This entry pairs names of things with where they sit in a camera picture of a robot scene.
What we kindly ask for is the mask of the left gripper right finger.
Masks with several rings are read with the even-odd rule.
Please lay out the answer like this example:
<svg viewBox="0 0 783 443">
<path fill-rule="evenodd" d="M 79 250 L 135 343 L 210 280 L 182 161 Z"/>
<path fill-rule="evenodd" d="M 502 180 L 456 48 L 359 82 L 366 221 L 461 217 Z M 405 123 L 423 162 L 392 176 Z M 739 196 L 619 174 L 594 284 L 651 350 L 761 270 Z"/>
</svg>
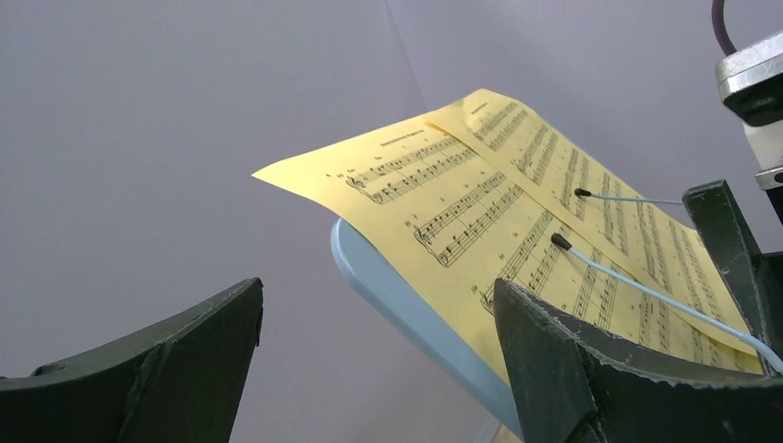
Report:
<svg viewBox="0 0 783 443">
<path fill-rule="evenodd" d="M 525 442 L 778 442 L 782 380 L 664 354 L 496 280 Z"/>
</svg>

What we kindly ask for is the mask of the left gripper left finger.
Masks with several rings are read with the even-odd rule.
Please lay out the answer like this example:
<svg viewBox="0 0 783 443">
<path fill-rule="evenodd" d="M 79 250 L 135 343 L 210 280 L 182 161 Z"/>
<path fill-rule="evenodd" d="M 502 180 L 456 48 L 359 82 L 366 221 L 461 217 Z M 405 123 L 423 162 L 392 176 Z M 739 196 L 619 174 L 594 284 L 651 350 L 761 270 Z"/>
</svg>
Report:
<svg viewBox="0 0 783 443">
<path fill-rule="evenodd" d="M 1 438 L 226 442 L 262 319 L 262 282 L 247 279 L 28 377 L 3 378 Z"/>
</svg>

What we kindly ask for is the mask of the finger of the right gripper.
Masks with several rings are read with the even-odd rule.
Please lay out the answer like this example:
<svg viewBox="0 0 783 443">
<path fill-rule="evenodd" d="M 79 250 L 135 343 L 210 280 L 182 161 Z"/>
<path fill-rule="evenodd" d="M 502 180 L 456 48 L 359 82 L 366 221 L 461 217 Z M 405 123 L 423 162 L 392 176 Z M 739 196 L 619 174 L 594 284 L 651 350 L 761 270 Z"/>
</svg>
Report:
<svg viewBox="0 0 783 443">
<path fill-rule="evenodd" d="M 782 354 L 782 254 L 765 254 L 724 180 L 682 202 L 751 334 Z"/>
</svg>

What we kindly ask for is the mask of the yellow sheet music page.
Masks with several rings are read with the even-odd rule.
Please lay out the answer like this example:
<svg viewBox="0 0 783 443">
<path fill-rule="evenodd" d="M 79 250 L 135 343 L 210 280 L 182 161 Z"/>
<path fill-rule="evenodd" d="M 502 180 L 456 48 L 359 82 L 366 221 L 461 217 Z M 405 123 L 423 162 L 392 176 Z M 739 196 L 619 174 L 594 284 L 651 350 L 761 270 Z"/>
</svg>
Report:
<svg viewBox="0 0 783 443">
<path fill-rule="evenodd" d="M 524 103 L 492 90 L 426 114 L 641 284 L 748 332 L 700 235 Z"/>
<path fill-rule="evenodd" d="M 285 159 L 256 177 L 359 231 L 500 377 L 495 280 L 648 348 L 759 373 L 754 350 L 613 279 L 623 273 L 708 316 L 744 321 L 696 232 L 653 205 L 577 198 L 628 187 L 547 125 L 477 135 L 415 117 Z"/>
</svg>

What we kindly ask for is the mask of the light blue music stand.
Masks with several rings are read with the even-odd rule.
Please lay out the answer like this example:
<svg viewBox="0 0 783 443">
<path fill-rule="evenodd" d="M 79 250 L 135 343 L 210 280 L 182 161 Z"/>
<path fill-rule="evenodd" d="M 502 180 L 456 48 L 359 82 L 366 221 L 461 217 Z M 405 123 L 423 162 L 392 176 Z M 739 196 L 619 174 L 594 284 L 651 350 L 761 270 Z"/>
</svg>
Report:
<svg viewBox="0 0 783 443">
<path fill-rule="evenodd" d="M 522 439 L 508 373 L 506 377 L 498 376 L 380 252 L 342 218 L 332 227 L 331 249 L 338 268 L 357 293 Z M 669 310 L 682 313 L 650 295 L 647 286 L 631 277 L 610 268 L 603 271 Z"/>
</svg>

